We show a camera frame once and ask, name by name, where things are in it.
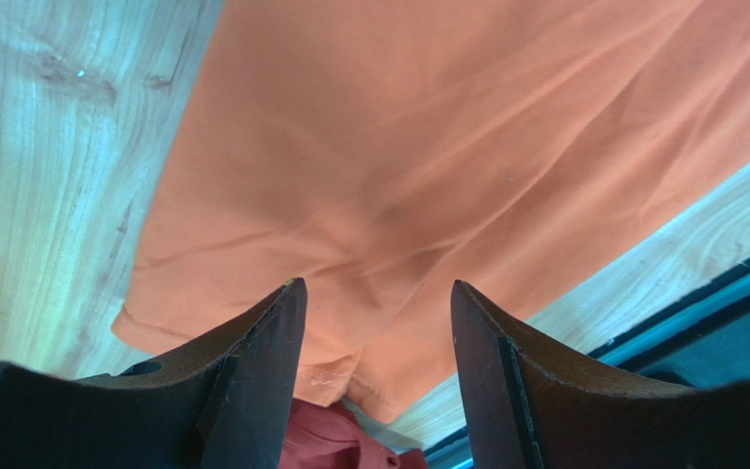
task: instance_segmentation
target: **red cloth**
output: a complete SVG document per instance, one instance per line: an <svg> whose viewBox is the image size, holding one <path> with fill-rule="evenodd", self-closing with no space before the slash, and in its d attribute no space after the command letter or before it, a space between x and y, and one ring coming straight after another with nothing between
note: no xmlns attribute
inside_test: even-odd
<svg viewBox="0 0 750 469"><path fill-rule="evenodd" d="M397 455L366 435L342 404L329 408L295 399L288 417L281 469L427 469L424 453Z"/></svg>

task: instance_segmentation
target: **wrinkled fabric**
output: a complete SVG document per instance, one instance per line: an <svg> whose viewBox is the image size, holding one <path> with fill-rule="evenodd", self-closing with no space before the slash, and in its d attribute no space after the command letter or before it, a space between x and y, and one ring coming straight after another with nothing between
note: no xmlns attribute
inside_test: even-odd
<svg viewBox="0 0 750 469"><path fill-rule="evenodd" d="M366 435L343 404L294 400L280 469L427 469L419 449L401 456Z"/></svg>
<svg viewBox="0 0 750 469"><path fill-rule="evenodd" d="M304 277L295 395L389 422L455 371L453 280L527 319L748 161L750 1L231 0L113 330Z"/></svg>

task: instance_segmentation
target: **wood grain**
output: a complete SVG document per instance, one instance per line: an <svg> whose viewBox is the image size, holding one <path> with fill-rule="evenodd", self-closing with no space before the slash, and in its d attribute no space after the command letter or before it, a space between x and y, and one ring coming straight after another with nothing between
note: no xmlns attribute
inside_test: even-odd
<svg viewBox="0 0 750 469"><path fill-rule="evenodd" d="M0 0L0 360L146 355L109 325L221 1Z"/></svg>
<svg viewBox="0 0 750 469"><path fill-rule="evenodd" d="M749 257L750 164L528 323L588 353ZM393 448L428 448L465 425L458 377L391 425L361 423Z"/></svg>

